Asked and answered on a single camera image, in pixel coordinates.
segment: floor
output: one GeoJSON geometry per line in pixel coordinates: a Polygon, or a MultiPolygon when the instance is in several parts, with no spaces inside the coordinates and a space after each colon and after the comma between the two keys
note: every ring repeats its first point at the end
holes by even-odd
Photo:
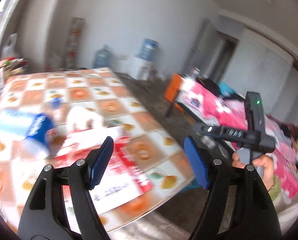
{"type": "MultiPolygon", "coordinates": [[[[191,133],[191,124],[184,115],[174,109],[169,118],[164,115],[170,103],[164,98],[168,81],[137,81],[119,74],[133,95],[148,109],[156,120],[183,146],[186,136],[191,133]]],[[[225,231],[232,213],[234,189],[230,189],[227,207],[220,231],[225,231]]],[[[178,193],[157,209],[163,217],[180,228],[191,233],[200,217],[208,192],[202,188],[190,189],[178,193]]]]}

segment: metal screw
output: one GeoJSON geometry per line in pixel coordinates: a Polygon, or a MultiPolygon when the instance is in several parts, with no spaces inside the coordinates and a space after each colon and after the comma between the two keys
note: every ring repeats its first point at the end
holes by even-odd
{"type": "Polygon", "coordinates": [[[254,167],[253,167],[252,165],[248,165],[248,166],[247,166],[247,170],[248,170],[248,171],[254,171],[254,167]]]}
{"type": "Polygon", "coordinates": [[[51,168],[52,168],[52,166],[50,164],[48,164],[44,167],[44,171],[50,171],[51,168]]]}
{"type": "Polygon", "coordinates": [[[76,161],[77,166],[82,166],[85,164],[85,160],[84,159],[80,159],[76,161]]]}
{"type": "Polygon", "coordinates": [[[214,159],[214,160],[213,160],[213,163],[214,163],[214,165],[219,166],[219,165],[222,164],[222,161],[221,161],[220,159],[214,159]]]}

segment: patterned tablecloth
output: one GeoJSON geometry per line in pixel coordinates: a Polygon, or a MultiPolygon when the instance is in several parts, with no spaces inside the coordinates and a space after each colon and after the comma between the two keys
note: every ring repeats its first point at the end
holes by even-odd
{"type": "MultiPolygon", "coordinates": [[[[140,197],[103,213],[107,231],[154,210],[193,179],[182,148],[110,69],[17,76],[8,82],[0,97],[0,111],[9,107],[40,113],[43,103],[54,97],[61,97],[63,102],[58,130],[64,136],[66,116],[73,106],[95,111],[111,124],[123,124],[131,135],[127,150],[154,186],[140,197]]],[[[0,132],[0,213],[14,230],[31,190],[29,185],[44,165],[52,163],[52,159],[24,161],[17,156],[18,143],[16,137],[0,132]]]]}

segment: white plush toy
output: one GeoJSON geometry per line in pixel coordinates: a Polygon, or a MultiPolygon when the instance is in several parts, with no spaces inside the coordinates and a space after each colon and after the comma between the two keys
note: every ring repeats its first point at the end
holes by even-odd
{"type": "Polygon", "coordinates": [[[71,108],[67,116],[67,131],[102,129],[104,128],[104,119],[94,111],[88,110],[82,106],[71,108]]]}

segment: teal fabric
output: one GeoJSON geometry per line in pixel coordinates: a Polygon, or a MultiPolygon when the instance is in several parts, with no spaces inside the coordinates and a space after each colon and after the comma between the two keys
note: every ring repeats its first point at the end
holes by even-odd
{"type": "Polygon", "coordinates": [[[229,87],[226,83],[224,82],[220,82],[218,84],[219,86],[219,89],[220,89],[220,93],[223,95],[223,96],[229,96],[231,94],[234,94],[236,93],[235,90],[233,90],[231,87],[229,87]]]}

